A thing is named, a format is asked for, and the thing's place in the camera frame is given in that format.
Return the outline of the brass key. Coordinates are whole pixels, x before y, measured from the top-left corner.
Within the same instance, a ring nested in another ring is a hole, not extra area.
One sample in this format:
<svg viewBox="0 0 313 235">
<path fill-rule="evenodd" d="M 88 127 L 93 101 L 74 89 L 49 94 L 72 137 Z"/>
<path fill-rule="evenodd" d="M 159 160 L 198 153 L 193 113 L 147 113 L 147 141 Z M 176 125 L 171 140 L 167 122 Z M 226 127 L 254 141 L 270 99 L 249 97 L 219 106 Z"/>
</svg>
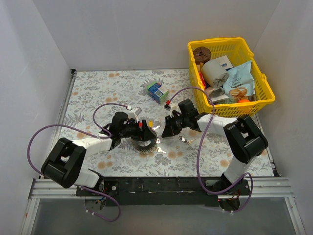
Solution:
<svg viewBox="0 0 313 235">
<path fill-rule="evenodd" d="M 156 149 L 156 151 L 157 151 L 157 152 L 160 152 L 160 153 L 164 153 L 164 154 L 166 154 L 166 152 L 165 152 L 165 151 L 163 151 L 160 147 L 158 147 L 158 148 Z"/>
</svg>

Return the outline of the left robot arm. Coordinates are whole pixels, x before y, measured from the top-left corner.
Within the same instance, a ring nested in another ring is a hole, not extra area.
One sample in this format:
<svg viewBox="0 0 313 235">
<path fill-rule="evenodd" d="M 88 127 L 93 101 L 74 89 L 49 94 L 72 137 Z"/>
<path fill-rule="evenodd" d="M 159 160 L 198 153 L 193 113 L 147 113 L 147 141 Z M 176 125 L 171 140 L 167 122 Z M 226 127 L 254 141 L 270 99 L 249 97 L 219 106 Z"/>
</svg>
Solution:
<svg viewBox="0 0 313 235">
<path fill-rule="evenodd" d="M 156 145 L 157 134 L 147 121 L 129 118 L 127 113 L 115 113 L 105 128 L 109 129 L 110 137 L 102 130 L 96 137 L 59 139 L 42 165 L 41 173 L 64 188 L 85 186 L 92 195 L 98 196 L 103 192 L 104 184 L 99 173 L 82 168 L 85 157 L 113 150 L 123 138 L 132 139 L 138 150 L 150 150 Z"/>
</svg>

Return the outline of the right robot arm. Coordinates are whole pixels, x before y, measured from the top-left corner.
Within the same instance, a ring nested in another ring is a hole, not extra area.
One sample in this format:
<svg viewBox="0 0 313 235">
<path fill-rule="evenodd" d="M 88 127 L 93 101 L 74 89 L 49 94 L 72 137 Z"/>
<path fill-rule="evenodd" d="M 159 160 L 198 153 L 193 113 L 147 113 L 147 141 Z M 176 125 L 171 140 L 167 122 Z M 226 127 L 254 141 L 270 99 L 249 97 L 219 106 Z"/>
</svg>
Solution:
<svg viewBox="0 0 313 235">
<path fill-rule="evenodd" d="M 172 110 L 165 118 L 163 138 L 178 135 L 182 129 L 190 128 L 202 133 L 214 133 L 226 137 L 233 158 L 220 180 L 211 186 L 198 181 L 203 190 L 212 195 L 234 194 L 239 189 L 239 182 L 248 174 L 247 169 L 254 159 L 268 147 L 264 134 L 250 116 L 220 117 L 209 113 L 199 113 L 193 102 L 186 99 L 178 104 L 179 110 Z"/>
</svg>

